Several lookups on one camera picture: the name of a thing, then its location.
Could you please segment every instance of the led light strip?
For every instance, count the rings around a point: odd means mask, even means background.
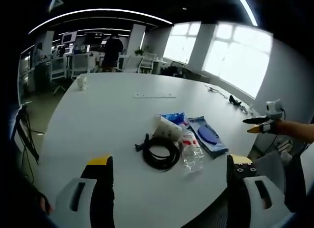
[[[133,13],[133,14],[137,14],[137,15],[141,15],[141,16],[147,16],[147,17],[150,17],[150,18],[154,18],[156,20],[160,20],[160,21],[163,21],[163,22],[166,22],[166,23],[172,25],[172,22],[170,22],[170,21],[164,20],[164,19],[156,17],[156,16],[152,16],[152,15],[148,15],[148,14],[145,14],[145,13],[137,12],[137,11],[129,11],[129,10],[123,10],[123,9],[98,8],[98,9],[85,9],[85,10],[73,11],[73,12],[65,13],[65,14],[60,15],[60,16],[53,17],[53,18],[51,18],[51,19],[41,23],[40,25],[36,26],[35,28],[33,28],[28,34],[31,34],[32,32],[34,32],[39,27],[41,27],[41,26],[43,26],[43,25],[45,25],[45,24],[47,24],[47,23],[49,23],[51,21],[59,19],[61,17],[68,16],[68,15],[73,15],[73,14],[77,14],[77,13],[81,13],[81,12],[89,12],[89,11],[119,11],[119,12]]]
[[[118,30],[118,31],[126,31],[130,32],[128,29],[119,29],[119,28],[88,28],[88,29],[80,29],[78,31],[88,31],[88,30]]]
[[[61,34],[59,34],[59,35],[66,34],[66,33],[71,33],[71,32],[65,32],[65,33],[61,33]]]
[[[21,54],[23,54],[25,51],[27,51],[28,49],[30,49],[30,48],[32,48],[32,47],[34,47],[35,45],[33,45],[33,46],[30,46],[29,48],[27,48],[26,50],[24,50],[24,51],[22,51],[21,52]]]
[[[246,0],[240,0],[240,2],[242,3],[244,9],[246,10],[246,13],[247,13],[248,16],[250,17],[250,20],[251,20],[252,24],[253,24],[254,26],[258,26],[258,25],[257,25],[257,22],[256,22],[256,20],[255,20],[255,17],[254,17],[254,15],[253,15],[253,12],[252,12],[251,8],[249,7],[249,4],[247,4]]]

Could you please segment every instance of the window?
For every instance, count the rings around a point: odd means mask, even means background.
[[[203,70],[255,98],[264,79],[272,35],[244,25],[219,23]]]
[[[187,64],[200,30],[200,22],[174,25],[171,29],[163,57]]]

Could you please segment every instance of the desk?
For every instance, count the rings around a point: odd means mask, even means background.
[[[141,99],[134,95],[171,93],[176,98]],[[145,74],[87,75],[87,89],[68,89],[45,134],[38,186],[55,204],[61,189],[80,177],[86,163],[113,156],[114,221],[117,228],[178,228],[203,212],[226,189],[227,157],[206,152],[203,170],[184,176],[183,160],[168,172],[148,166],[134,145],[154,132],[158,113],[184,111],[205,116],[231,153],[247,156],[256,134],[242,122],[248,116],[202,82]]]

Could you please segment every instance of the computer monitor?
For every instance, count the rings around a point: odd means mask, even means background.
[[[70,32],[70,33],[65,33],[62,35],[62,40],[61,43],[73,43],[75,42],[76,38],[77,38],[77,31],[75,32]]]

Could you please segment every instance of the black cable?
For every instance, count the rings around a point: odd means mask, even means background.
[[[28,152],[27,152],[26,149],[25,149],[25,151],[26,151],[26,158],[27,158],[29,170],[30,170],[31,177],[32,177],[31,183],[34,184],[34,181],[35,181],[34,173],[33,173],[33,170],[32,170],[32,168],[31,168],[31,165],[30,165],[30,162],[29,162]]]
[[[24,130],[22,129],[21,125],[17,125],[17,130],[18,130],[20,136],[22,134],[22,139],[23,139],[22,141],[25,143],[28,150],[31,152],[31,154],[34,156],[36,162],[38,163],[39,155],[37,153],[37,150],[36,150],[33,138],[32,138],[32,133],[31,133],[32,130],[31,130],[31,126],[30,126],[29,114],[27,113],[26,108],[22,108],[20,115],[21,115],[21,120],[27,129],[28,140],[27,140],[27,137],[26,137]]]
[[[31,130],[32,132],[35,132],[35,133],[41,133],[41,134],[45,134],[43,131],[36,131],[36,130]]]
[[[162,146],[169,151],[168,156],[160,156],[152,153],[150,148],[152,146]],[[170,170],[180,159],[180,151],[173,144],[173,142],[164,137],[154,137],[149,139],[146,134],[145,141],[142,145],[135,145],[137,151],[143,150],[144,161],[153,168],[158,170]]]
[[[26,145],[24,144],[24,142],[23,142],[23,140],[22,140],[20,134],[19,134],[19,137],[20,137],[21,143],[22,143],[23,146],[24,146],[23,153],[22,153],[22,164],[23,164],[23,159],[24,159],[24,153],[26,152],[27,162],[28,162],[29,170],[30,170],[31,177],[32,177],[31,184],[34,184],[35,177],[34,177],[34,173],[33,173],[33,170],[32,170],[32,168],[31,168],[30,162],[29,162],[29,157],[28,157],[28,153],[27,153],[27,148],[26,148]]]
[[[282,109],[283,113],[284,113],[284,120],[286,120],[286,111],[284,109]],[[264,155],[267,153],[267,151],[270,149],[270,147],[275,143],[276,139],[278,137],[278,134],[275,136],[274,140],[271,142],[271,144],[268,146],[268,148],[265,150]]]

